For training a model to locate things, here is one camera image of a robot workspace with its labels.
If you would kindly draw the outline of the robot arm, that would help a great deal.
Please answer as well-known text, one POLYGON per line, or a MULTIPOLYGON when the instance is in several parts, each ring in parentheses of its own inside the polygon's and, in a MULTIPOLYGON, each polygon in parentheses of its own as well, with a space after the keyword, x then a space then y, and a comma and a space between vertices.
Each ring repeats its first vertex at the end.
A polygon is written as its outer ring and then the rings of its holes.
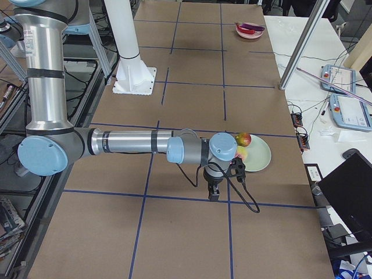
POLYGON ((171 163, 197 164, 208 182, 209 199, 219 198, 218 184, 238 164, 237 143, 227 133, 199 138, 180 131, 102 131, 77 128, 68 121, 62 34, 89 19, 87 1, 14 1, 26 49, 31 122, 17 154, 39 176, 51 176, 86 156, 101 153, 164 153, 171 163))
POLYGON ((48 53, 62 48, 63 34, 86 35, 90 31, 90 5, 88 1, 11 1, 15 6, 13 18, 1 19, 1 43, 9 48, 31 37, 24 33, 36 28, 46 32, 35 39, 37 50, 48 53))

